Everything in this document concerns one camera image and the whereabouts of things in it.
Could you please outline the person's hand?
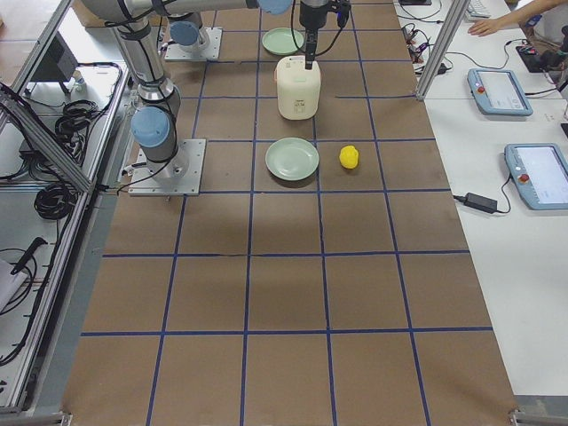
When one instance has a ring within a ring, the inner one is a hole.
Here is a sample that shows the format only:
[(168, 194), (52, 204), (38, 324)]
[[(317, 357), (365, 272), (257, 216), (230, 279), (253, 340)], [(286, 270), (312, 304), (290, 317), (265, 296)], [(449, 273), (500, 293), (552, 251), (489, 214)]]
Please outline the person's hand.
[(488, 36), (501, 29), (499, 19), (487, 19), (476, 21), (468, 30), (472, 36)]

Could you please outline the person's forearm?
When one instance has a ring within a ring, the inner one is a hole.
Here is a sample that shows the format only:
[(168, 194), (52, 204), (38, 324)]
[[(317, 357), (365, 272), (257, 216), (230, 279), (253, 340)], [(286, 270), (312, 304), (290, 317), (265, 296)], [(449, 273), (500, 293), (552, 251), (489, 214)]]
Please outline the person's forearm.
[(565, 0), (533, 0), (529, 4), (503, 15), (495, 20), (498, 30), (511, 26), (515, 23), (527, 22), (531, 17), (547, 12), (561, 4)]

